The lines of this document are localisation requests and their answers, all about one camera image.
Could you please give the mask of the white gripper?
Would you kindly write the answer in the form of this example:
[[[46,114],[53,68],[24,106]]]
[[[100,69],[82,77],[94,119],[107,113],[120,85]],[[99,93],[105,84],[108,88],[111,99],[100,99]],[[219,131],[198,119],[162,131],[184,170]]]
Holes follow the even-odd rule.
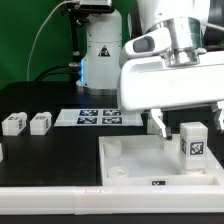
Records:
[[[161,139],[172,132],[161,110],[199,107],[214,103],[216,128],[224,133],[224,63],[181,68],[158,68],[149,59],[128,61],[118,81],[118,105],[123,112],[148,112]]]

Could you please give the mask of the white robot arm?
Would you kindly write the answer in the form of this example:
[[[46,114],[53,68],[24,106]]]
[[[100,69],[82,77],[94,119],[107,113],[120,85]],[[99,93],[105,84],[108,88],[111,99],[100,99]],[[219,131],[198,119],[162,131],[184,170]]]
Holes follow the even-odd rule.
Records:
[[[207,105],[224,131],[224,0],[137,0],[126,44],[120,15],[96,10],[110,1],[80,1],[90,16],[79,88],[117,95],[124,112],[146,111],[163,138],[164,111]]]

